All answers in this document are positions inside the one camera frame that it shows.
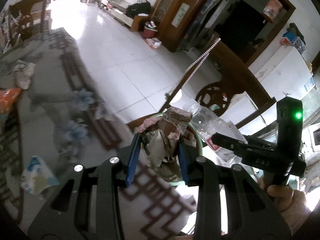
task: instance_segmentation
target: metal screw head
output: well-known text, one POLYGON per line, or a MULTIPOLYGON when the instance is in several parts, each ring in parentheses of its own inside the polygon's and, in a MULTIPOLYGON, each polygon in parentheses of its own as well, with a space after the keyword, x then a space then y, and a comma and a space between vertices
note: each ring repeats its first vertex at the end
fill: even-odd
POLYGON ((82 165, 76 165, 75 167, 74 167, 74 170, 75 171, 82 171, 83 170, 83 166, 82 165))
POLYGON ((197 157, 197 162, 204 163, 205 162, 205 157, 203 157, 203 156, 197 157))
POLYGON ((119 161, 119 158, 118 157, 112 157, 111 159, 110 159, 110 162, 111 163, 117 163, 119 161))
POLYGON ((232 169, 234 171, 241 171, 242 170, 242 166, 240 164, 234 164, 234 165, 232 165, 232 169))

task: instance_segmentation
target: finger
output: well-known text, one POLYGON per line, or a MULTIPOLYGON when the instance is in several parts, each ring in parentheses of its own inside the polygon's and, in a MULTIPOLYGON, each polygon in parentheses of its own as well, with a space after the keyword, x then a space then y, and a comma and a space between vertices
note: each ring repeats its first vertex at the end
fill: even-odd
POLYGON ((279 211, 286 210, 291 206, 293 189, 289 186, 271 185, 268 187, 267 192, 270 196, 277 197, 279 199, 277 206, 279 211))
POLYGON ((266 188, 266 185, 263 181, 263 175, 258 179, 258 182, 257 182, 258 186, 264 191, 265 188, 266 188))

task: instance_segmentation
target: floor tile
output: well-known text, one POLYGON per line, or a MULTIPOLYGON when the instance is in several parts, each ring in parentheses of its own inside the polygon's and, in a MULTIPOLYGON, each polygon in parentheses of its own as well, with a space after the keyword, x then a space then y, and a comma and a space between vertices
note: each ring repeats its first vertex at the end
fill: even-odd
POLYGON ((151 58, 121 65, 123 72, 144 97, 148 97, 174 83, 151 58))
MULTIPOLYGON (((76 39, 80 57, 101 96, 126 122, 159 110, 165 102, 164 93, 194 60, 183 51, 172 53, 163 45, 152 50, 141 33, 130 32, 128 26, 122 26, 95 3, 58 0, 49 6, 52 28, 64 27, 76 39)), ((204 85, 219 80, 214 71, 209 74, 211 68, 198 70, 183 88, 182 98, 195 98, 204 85)))
POLYGON ((120 111, 116 115, 125 123, 129 123, 140 117, 156 113, 157 111, 151 106, 151 104, 143 99, 138 103, 135 103, 132 106, 120 111))
POLYGON ((104 48, 105 53, 119 65, 128 61, 140 60, 148 57, 143 53, 141 48, 129 38, 107 42, 101 46, 104 48))
MULTIPOLYGON (((160 108, 166 101, 164 94, 168 93, 171 88, 172 86, 169 86, 147 97, 148 102, 153 106, 154 109, 156 109, 157 111, 160 110, 160 108)), ((179 97, 180 94, 177 94, 177 97, 173 98, 172 102, 170 103, 171 106, 175 106, 182 109, 183 106, 190 101, 190 97, 187 95, 187 93, 183 90, 181 92, 182 97, 179 97)))
POLYGON ((118 66, 93 72, 92 78, 97 82, 101 96, 115 113, 144 99, 118 66))

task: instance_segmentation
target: red label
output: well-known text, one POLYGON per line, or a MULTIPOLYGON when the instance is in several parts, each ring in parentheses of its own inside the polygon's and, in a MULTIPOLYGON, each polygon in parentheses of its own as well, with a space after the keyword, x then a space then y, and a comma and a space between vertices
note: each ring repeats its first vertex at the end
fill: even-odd
POLYGON ((209 139, 207 139, 207 145, 209 145, 212 148, 212 150, 214 150, 214 151, 221 148, 219 145, 212 143, 211 137, 209 139))

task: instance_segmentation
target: red container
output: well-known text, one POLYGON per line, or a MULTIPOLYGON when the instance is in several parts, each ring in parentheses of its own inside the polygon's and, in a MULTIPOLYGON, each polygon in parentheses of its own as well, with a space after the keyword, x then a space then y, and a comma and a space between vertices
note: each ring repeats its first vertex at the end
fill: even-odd
POLYGON ((146 27, 144 27, 144 31, 143 31, 143 33, 142 33, 142 37, 144 38, 144 39, 152 39, 152 38, 154 38, 155 36, 156 36, 156 32, 157 32, 158 30, 152 30, 152 29, 149 29, 149 28, 146 28, 146 27))

